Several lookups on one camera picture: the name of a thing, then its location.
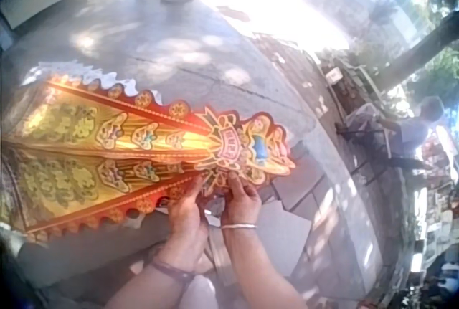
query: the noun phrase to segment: white scalloped edge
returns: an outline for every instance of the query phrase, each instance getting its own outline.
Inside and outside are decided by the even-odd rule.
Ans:
[[[116,83],[120,83],[124,86],[124,93],[127,96],[136,96],[138,90],[136,89],[136,80],[126,79],[117,80],[116,72],[109,72],[104,74],[102,69],[93,69],[92,65],[84,66],[77,60],[71,62],[38,62],[36,67],[33,67],[26,74],[22,85],[28,85],[37,80],[43,80],[50,75],[69,75],[70,81],[76,80],[76,77],[83,78],[83,84],[89,85],[96,78],[100,79],[100,85],[103,89],[108,89],[114,86]],[[156,103],[162,105],[161,93],[157,90],[150,89],[153,94]]]

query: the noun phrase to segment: red trim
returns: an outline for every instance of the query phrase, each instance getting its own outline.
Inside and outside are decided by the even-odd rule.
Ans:
[[[185,129],[183,123],[180,123],[180,122],[177,122],[175,120],[172,120],[172,117],[165,118],[165,117],[161,117],[160,115],[155,115],[153,112],[169,116],[169,112],[168,111],[164,112],[164,109],[158,109],[158,108],[160,108],[160,106],[157,105],[156,103],[153,104],[153,106],[155,107],[155,110],[152,110],[149,113],[147,111],[148,110],[147,108],[145,108],[145,110],[142,110],[142,109],[138,109],[138,108],[133,107],[135,105],[135,103],[134,103],[135,98],[130,98],[130,99],[132,99],[133,102],[132,103],[126,102],[126,103],[129,104],[129,106],[127,106],[127,105],[124,105],[123,103],[121,103],[122,101],[120,102],[119,98],[117,98],[117,99],[107,98],[105,93],[103,93],[103,95],[99,94],[98,96],[95,96],[91,92],[82,91],[81,89],[80,90],[75,90],[75,88],[70,88],[70,87],[67,87],[67,86],[58,85],[57,83],[52,83],[52,82],[49,82],[48,84],[49,84],[50,87],[53,87],[55,89],[62,90],[64,92],[68,92],[70,94],[77,95],[77,96],[80,96],[82,98],[85,98],[85,99],[88,99],[88,100],[92,100],[92,101],[95,101],[97,103],[101,103],[103,105],[107,105],[109,107],[117,108],[119,110],[122,110],[122,111],[125,111],[125,112],[128,112],[128,113],[136,114],[136,115],[139,115],[141,117],[150,119],[150,120],[158,122],[158,123],[163,123],[163,124],[166,124],[166,125],[173,126],[175,128],[180,128],[180,129],[187,130],[187,131],[190,131],[190,132],[193,132],[193,133],[198,133],[198,134],[204,135],[204,136],[206,136],[209,132],[211,132],[211,130],[208,128],[208,126],[203,124],[203,122],[200,121],[200,120],[199,120],[199,122],[201,123],[200,124],[201,128],[196,128],[196,127],[194,127],[192,125],[186,125],[186,129]],[[188,123],[192,123],[192,124],[198,125],[197,122],[195,122],[195,121],[192,121],[192,122],[191,121],[187,121],[187,120],[184,120],[184,121],[186,121]]]
[[[180,174],[179,176],[173,179],[162,181],[161,184],[154,184],[154,185],[145,187],[143,189],[134,191],[130,194],[126,194],[125,196],[119,196],[118,198],[111,199],[109,201],[106,201],[105,203],[98,204],[98,205],[89,207],[87,209],[79,210],[78,212],[74,212],[71,214],[66,214],[65,216],[54,218],[54,219],[49,220],[48,222],[39,223],[39,224],[32,225],[30,227],[26,227],[26,232],[36,232],[38,230],[49,229],[49,228],[55,227],[60,224],[68,224],[70,222],[77,222],[78,220],[84,219],[92,215],[98,215],[98,216],[100,215],[104,217],[105,215],[102,213],[105,210],[110,210],[114,208],[119,209],[125,205],[135,208],[134,206],[131,206],[130,203],[135,204],[136,199],[140,199],[144,194],[147,194],[148,192],[151,192],[151,191],[157,191],[158,194],[163,196],[162,191],[164,189],[161,189],[162,187],[173,185],[186,178],[189,178],[189,179],[186,180],[185,183],[189,182],[196,175],[199,175],[200,173],[202,173],[202,171],[193,171],[193,172],[189,172],[185,174]]]

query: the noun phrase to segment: hand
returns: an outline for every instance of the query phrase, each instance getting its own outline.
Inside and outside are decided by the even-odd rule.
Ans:
[[[185,195],[168,207],[171,236],[158,258],[183,271],[194,270],[209,236],[204,207],[198,205],[203,184],[204,178],[197,176]]]
[[[205,235],[207,238],[209,234],[207,219],[204,215],[204,208],[198,206],[199,200],[197,200],[203,184],[204,178],[197,176],[180,200],[169,202],[172,236],[191,238]]]
[[[229,192],[225,194],[222,225],[257,224],[261,198],[252,184],[234,172],[228,174]]]

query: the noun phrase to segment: wrist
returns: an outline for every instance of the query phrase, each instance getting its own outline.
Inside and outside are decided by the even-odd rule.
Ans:
[[[234,248],[241,248],[246,241],[258,239],[256,229],[225,229],[222,230],[224,244],[231,255]]]
[[[181,234],[172,234],[156,257],[178,270],[192,272],[201,254],[202,250],[198,250],[193,239]]]

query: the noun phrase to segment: window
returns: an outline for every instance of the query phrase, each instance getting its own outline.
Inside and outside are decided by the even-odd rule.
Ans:
[[[411,0],[394,0],[403,10],[403,12],[410,18],[411,22],[414,24],[416,29],[422,29],[424,27],[424,23],[422,22],[419,14],[414,8]]]

